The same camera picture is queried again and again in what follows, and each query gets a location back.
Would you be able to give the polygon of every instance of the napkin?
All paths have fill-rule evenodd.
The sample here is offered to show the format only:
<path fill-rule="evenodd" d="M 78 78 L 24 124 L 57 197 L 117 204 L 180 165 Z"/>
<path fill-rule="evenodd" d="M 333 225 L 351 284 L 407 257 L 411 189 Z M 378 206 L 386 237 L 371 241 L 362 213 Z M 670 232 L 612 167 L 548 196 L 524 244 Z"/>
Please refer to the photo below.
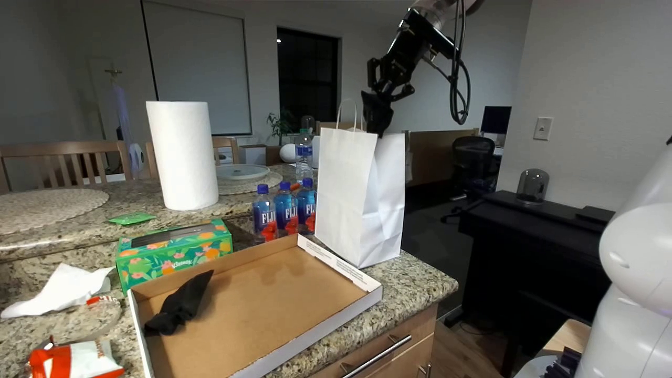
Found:
<path fill-rule="evenodd" d="M 109 272 L 111 266 L 88 274 L 61 263 L 37 296 L 6 307 L 0 317 L 42 316 L 83 305 L 92 295 L 109 285 Z"/>

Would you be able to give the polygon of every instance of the black desk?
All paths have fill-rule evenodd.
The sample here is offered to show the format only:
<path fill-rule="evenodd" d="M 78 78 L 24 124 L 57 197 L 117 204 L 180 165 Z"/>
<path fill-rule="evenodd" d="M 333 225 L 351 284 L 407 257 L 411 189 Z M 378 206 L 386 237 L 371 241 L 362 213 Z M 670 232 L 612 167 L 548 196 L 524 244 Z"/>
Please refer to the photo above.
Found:
<path fill-rule="evenodd" d="M 498 191 L 459 217 L 474 237 L 464 316 L 495 322 L 522 351 L 537 351 L 567 317 L 592 322 L 608 288 L 598 261 L 605 222 L 541 202 L 529 206 Z"/>

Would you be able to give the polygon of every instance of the office chair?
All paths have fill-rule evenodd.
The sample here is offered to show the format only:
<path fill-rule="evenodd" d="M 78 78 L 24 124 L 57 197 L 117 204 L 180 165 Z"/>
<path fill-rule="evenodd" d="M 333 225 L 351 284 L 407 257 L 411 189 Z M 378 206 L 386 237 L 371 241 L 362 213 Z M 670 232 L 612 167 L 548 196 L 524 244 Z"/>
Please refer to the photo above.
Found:
<path fill-rule="evenodd" d="M 466 208 L 494 191 L 494 152 L 495 144 L 485 137 L 459 137 L 452 145 L 453 152 L 453 178 L 452 188 L 456 189 L 453 199 L 466 197 Z M 466 211 L 456 206 L 450 215 L 441 217 L 445 222 L 450 217 L 456 217 Z"/>

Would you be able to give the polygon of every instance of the plastic bottle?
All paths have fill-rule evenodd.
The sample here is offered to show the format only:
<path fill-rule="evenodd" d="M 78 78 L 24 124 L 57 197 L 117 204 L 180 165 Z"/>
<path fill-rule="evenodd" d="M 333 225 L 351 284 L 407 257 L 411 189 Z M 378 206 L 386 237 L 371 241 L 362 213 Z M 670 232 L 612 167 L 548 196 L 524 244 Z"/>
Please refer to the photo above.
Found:
<path fill-rule="evenodd" d="M 314 208 L 316 208 L 316 193 L 312 178 L 300 180 L 300 191 L 295 196 L 298 202 L 298 230 L 303 235 L 314 233 Z"/>
<path fill-rule="evenodd" d="M 274 204 L 269 196 L 269 185 L 255 185 L 255 199 L 252 202 L 253 233 L 264 241 L 277 237 Z"/>
<path fill-rule="evenodd" d="M 295 144 L 295 180 L 314 178 L 312 171 L 312 134 L 304 132 Z"/>
<path fill-rule="evenodd" d="M 274 215 L 278 235 L 298 233 L 295 197 L 290 191 L 290 180 L 278 182 L 278 191 L 274 196 Z"/>

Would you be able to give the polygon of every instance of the green tissue box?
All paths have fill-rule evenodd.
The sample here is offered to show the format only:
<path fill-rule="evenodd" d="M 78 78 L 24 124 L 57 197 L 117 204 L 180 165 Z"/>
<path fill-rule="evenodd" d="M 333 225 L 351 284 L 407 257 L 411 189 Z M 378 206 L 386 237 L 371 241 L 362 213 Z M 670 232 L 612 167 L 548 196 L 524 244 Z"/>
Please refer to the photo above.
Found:
<path fill-rule="evenodd" d="M 115 269 L 121 291 L 150 282 L 173 272 L 216 261 L 233 252 L 233 237 L 220 219 L 188 230 L 167 230 L 150 235 L 121 239 Z"/>

